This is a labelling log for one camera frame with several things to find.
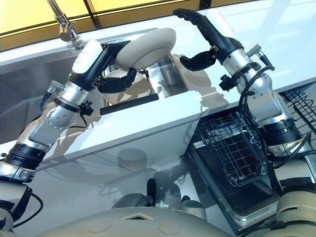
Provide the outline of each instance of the kitchen countertop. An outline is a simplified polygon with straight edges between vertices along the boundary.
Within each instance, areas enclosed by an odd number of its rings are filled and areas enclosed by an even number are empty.
[[[316,0],[262,0],[216,8],[230,24],[245,50],[256,43],[275,66],[268,72],[273,89],[284,91],[316,80]],[[200,11],[208,16],[209,10]],[[101,39],[150,28],[173,28],[177,42],[173,54],[192,57],[210,46],[197,27],[175,16],[137,22],[81,34],[82,40]],[[0,53],[0,63],[21,56],[66,46],[60,39],[28,45]],[[178,126],[201,116],[237,104],[239,94],[219,87],[227,74],[218,62],[205,70],[212,89],[201,98],[200,91],[190,90],[162,100],[102,116],[85,132],[64,131],[45,159],[65,155],[74,158],[100,149],[117,146],[161,130]],[[1,144],[7,153],[15,141]]]

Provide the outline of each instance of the sink faucet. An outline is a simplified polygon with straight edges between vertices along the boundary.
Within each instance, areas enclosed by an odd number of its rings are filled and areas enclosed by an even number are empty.
[[[74,29],[75,23],[68,20],[66,14],[60,10],[55,0],[47,0],[47,2],[55,14],[56,21],[60,25],[59,38],[65,42],[78,39],[78,34]]]

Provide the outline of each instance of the dishwasher rack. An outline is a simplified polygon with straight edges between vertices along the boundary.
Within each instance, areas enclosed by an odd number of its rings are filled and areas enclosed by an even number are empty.
[[[300,133],[312,131],[311,145],[316,146],[316,106],[304,91],[312,83],[282,92],[288,110]],[[208,146],[209,152],[220,161],[225,177],[233,187],[243,186],[267,174],[259,139],[245,123],[242,115],[234,112],[222,117],[201,120],[193,136],[196,149]]]
[[[233,187],[243,186],[267,174],[266,162],[253,143],[257,139],[237,111],[200,123],[195,140],[195,148],[209,147]]]
[[[316,147],[316,106],[313,99],[308,98],[308,95],[303,89],[311,86],[294,88],[281,93],[285,100],[288,110],[295,119],[295,124],[300,133],[305,136],[309,131],[312,132],[311,144]]]

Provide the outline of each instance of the black cable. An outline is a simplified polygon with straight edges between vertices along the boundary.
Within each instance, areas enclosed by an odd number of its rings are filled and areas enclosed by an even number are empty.
[[[242,105],[243,105],[243,102],[244,102],[244,98],[246,96],[248,96],[248,92],[249,92],[249,88],[252,86],[252,84],[256,81],[256,79],[259,78],[259,76],[261,76],[261,74],[267,70],[274,70],[274,66],[266,66],[262,69],[260,69],[256,75],[253,76],[253,78],[250,80],[250,82],[248,82],[246,84],[246,87],[244,88],[244,90],[241,92],[241,95],[240,95],[240,99],[239,99],[239,103],[238,103],[238,107],[239,107],[239,110],[240,111],[243,111],[243,108],[242,108]]]
[[[78,128],[87,128],[88,127],[88,124],[87,124],[87,121],[85,120],[84,116],[82,114],[80,114],[80,117],[82,118],[83,122],[84,122],[84,126],[71,126],[69,128],[75,128],[75,127],[78,127]]]
[[[306,136],[304,137],[304,139],[302,140],[302,142],[300,143],[300,145],[295,149],[295,151],[284,161],[282,161],[280,164],[273,166],[273,169],[278,169],[280,167],[282,167],[284,164],[286,164],[287,162],[289,162],[290,160],[296,158],[296,154],[300,151],[300,149],[305,145],[305,143],[310,140],[312,136],[311,132],[308,132],[306,134]]]
[[[24,220],[24,221],[22,221],[22,222],[20,222],[20,223],[18,223],[18,224],[16,224],[16,225],[14,225],[13,228],[19,227],[19,226],[25,224],[26,222],[30,221],[30,220],[33,219],[37,214],[39,214],[40,211],[43,209],[44,204],[43,204],[43,201],[40,199],[40,197],[37,196],[37,195],[35,195],[35,194],[33,194],[33,193],[31,194],[31,196],[33,196],[37,201],[39,201],[39,204],[40,204],[39,209],[38,209],[32,216],[30,216],[28,219],[26,219],[26,220]]]
[[[316,150],[309,150],[309,151],[305,151],[305,152],[300,152],[300,153],[296,154],[296,158],[309,156],[309,155],[313,155],[313,154],[316,154]]]

